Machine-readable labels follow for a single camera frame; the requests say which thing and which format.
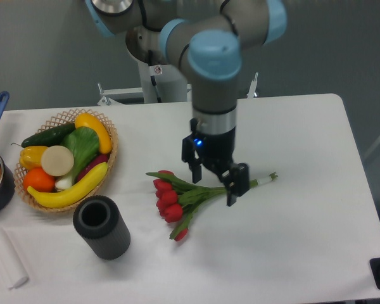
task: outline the cucumber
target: cucumber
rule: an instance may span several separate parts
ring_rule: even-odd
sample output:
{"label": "cucumber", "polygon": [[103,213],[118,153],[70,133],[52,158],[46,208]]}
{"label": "cucumber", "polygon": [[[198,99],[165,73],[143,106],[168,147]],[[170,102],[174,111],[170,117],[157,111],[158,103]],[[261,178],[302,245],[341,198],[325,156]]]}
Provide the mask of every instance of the cucumber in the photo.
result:
{"label": "cucumber", "polygon": [[75,130],[74,123],[66,123],[51,129],[39,132],[23,140],[21,147],[26,148],[29,146],[56,146],[59,145],[66,135]]}

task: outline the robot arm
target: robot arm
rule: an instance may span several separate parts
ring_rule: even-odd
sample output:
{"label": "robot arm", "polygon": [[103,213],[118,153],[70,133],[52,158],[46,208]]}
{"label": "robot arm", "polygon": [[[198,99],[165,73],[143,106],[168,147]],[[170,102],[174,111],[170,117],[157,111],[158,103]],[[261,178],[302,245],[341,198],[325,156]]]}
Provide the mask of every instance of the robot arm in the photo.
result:
{"label": "robot arm", "polygon": [[216,174],[231,206],[249,190],[247,164],[232,159],[241,48],[280,37],[286,14],[275,0],[220,2],[219,16],[198,23],[167,23],[160,49],[193,88],[191,135],[183,139],[182,160],[189,164],[194,183],[201,179],[201,165]]}
{"label": "robot arm", "polygon": [[176,19],[174,0],[85,1],[99,29],[116,34],[139,27],[133,39],[145,54],[143,62],[169,63],[192,84],[191,134],[183,139],[182,160],[194,183],[201,179],[201,165],[216,174],[227,189],[227,205],[234,204],[249,189],[247,164],[232,159],[241,49],[284,33],[281,0],[215,0],[220,14],[196,23]]}

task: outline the blue led light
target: blue led light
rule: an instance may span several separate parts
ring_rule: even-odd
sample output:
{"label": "blue led light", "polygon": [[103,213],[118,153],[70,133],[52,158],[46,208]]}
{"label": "blue led light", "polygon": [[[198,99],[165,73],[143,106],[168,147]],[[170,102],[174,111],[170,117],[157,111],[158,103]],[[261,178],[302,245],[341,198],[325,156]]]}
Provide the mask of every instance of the blue led light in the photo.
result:
{"label": "blue led light", "polygon": [[200,147],[203,144],[203,141],[201,139],[198,139],[198,138],[196,138],[194,140],[194,142],[196,143],[197,147]]}

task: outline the yellow bell pepper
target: yellow bell pepper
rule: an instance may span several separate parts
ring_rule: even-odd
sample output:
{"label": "yellow bell pepper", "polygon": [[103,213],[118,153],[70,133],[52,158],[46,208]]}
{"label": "yellow bell pepper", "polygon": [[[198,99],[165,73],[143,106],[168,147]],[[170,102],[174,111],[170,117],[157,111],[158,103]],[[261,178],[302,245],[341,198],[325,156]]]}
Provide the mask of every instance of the yellow bell pepper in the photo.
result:
{"label": "yellow bell pepper", "polygon": [[42,154],[47,150],[45,146],[31,146],[26,147],[20,152],[19,163],[27,170],[41,167]]}
{"label": "yellow bell pepper", "polygon": [[89,113],[80,114],[75,119],[75,128],[77,129],[79,127],[88,127],[97,133],[100,143],[99,152],[101,154],[108,154],[111,152],[113,145],[111,143],[110,135],[97,117]]}
{"label": "yellow bell pepper", "polygon": [[106,176],[107,163],[99,163],[72,187],[57,193],[36,191],[29,186],[27,191],[42,206],[47,208],[63,208],[76,203],[90,193]]}

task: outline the tulip bouquet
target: tulip bouquet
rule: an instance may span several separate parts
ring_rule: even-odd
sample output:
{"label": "tulip bouquet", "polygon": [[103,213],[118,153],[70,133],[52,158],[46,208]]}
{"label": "tulip bouquet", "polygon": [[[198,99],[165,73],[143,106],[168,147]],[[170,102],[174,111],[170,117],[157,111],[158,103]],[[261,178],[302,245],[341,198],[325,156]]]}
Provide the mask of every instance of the tulip bouquet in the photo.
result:
{"label": "tulip bouquet", "polygon": [[[156,197],[159,199],[156,206],[159,214],[168,223],[178,222],[170,233],[170,239],[180,241],[189,232],[189,224],[198,208],[227,193],[225,187],[203,187],[185,182],[176,177],[171,171],[161,170],[148,172],[146,175],[157,177],[153,181],[156,187]],[[250,181],[250,187],[261,186],[277,179],[274,172],[262,179]]]}

